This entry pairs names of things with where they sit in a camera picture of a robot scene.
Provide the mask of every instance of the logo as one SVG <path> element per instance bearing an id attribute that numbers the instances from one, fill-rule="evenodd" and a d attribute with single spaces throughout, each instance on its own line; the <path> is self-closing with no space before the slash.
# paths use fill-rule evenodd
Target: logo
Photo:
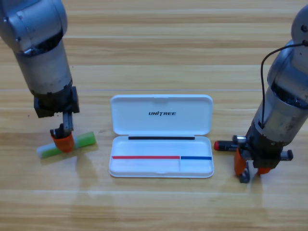
<path id="1" fill-rule="evenodd" d="M 176 112 L 149 112 L 150 116 L 175 116 L 176 114 Z"/>

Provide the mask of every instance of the blue line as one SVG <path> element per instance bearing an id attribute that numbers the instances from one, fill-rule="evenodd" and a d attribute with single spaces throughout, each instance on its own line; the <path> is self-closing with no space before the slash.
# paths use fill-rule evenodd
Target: blue line
<path id="1" fill-rule="evenodd" d="M 211 156 L 181 156 L 181 160 L 212 160 Z"/>

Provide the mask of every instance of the red line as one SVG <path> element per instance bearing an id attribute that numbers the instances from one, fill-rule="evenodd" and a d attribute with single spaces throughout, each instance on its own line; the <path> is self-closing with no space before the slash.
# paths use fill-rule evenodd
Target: red line
<path id="1" fill-rule="evenodd" d="M 179 156 L 161 156 L 161 155 L 116 155 L 113 159 L 180 159 Z"/>

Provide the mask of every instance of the green marker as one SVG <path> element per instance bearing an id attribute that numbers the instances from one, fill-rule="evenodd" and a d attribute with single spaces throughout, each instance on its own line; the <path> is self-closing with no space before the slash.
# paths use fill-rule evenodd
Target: green marker
<path id="1" fill-rule="evenodd" d="M 94 133 L 91 131 L 74 137 L 74 142 L 75 142 L 74 149 L 77 149 L 95 144 L 96 139 Z M 54 155 L 59 155 L 62 152 L 56 147 L 54 143 L 50 143 L 37 148 L 37 153 L 39 155 L 39 158 L 44 159 Z"/>

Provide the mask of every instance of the wood grain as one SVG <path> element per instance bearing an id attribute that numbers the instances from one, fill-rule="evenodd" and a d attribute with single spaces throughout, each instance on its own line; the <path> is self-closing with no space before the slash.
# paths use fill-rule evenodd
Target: wood grain
<path id="1" fill-rule="evenodd" d="M 214 141 L 244 135 L 261 103 L 260 62 L 291 39 L 307 0 L 63 0 L 64 38 L 81 113 L 97 145 L 39 160 L 61 115 L 38 119 L 13 53 L 0 40 L 0 230 L 306 231 L 308 125 L 294 160 L 240 184 L 233 154 L 215 174 L 117 179 L 108 173 L 117 94 L 208 94 Z M 265 67 L 268 72 L 274 56 Z"/>

